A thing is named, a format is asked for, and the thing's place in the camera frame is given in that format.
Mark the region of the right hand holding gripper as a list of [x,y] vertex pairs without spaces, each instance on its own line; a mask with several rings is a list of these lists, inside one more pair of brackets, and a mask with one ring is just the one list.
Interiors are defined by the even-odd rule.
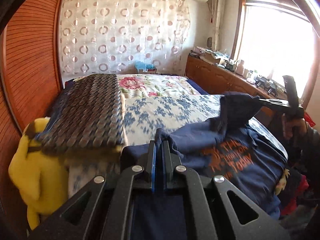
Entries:
[[282,116],[283,136],[289,140],[294,136],[304,137],[307,133],[308,124],[305,119],[289,118],[285,114]]

